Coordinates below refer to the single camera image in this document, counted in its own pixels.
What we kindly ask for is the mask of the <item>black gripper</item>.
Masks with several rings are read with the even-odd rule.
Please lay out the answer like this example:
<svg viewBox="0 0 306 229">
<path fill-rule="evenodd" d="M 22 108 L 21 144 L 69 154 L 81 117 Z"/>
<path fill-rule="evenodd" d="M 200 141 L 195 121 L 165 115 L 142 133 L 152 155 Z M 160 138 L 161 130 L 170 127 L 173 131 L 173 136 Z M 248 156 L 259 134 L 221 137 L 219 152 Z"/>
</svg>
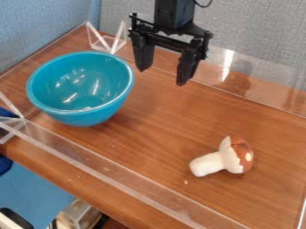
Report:
<svg viewBox="0 0 306 229">
<path fill-rule="evenodd" d="M 132 13 L 129 18 L 129 37 L 138 71 L 142 72 L 152 66 L 154 47 L 181 52 L 176 67 L 176 85 L 183 86 L 193 76 L 199 60 L 207 58 L 211 32 L 201 29 L 192 20 L 176 26 L 164 20 L 149 22 L 137 13 Z"/>
</svg>

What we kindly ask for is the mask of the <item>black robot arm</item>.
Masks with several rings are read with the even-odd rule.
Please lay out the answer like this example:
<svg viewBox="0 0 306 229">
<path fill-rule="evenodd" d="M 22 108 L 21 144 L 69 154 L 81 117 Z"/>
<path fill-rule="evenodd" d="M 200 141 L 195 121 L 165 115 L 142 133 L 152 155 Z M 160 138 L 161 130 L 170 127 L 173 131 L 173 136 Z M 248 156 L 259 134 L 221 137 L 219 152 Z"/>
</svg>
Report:
<svg viewBox="0 0 306 229">
<path fill-rule="evenodd" d="M 145 21 L 136 12 L 129 15 L 129 37 L 136 67 L 140 72 L 153 64 L 153 49 L 162 47 L 180 53 L 176 67 L 177 86 L 193 77 L 200 60 L 208 55 L 212 33 L 193 23 L 196 0 L 154 0 L 153 20 Z"/>
</svg>

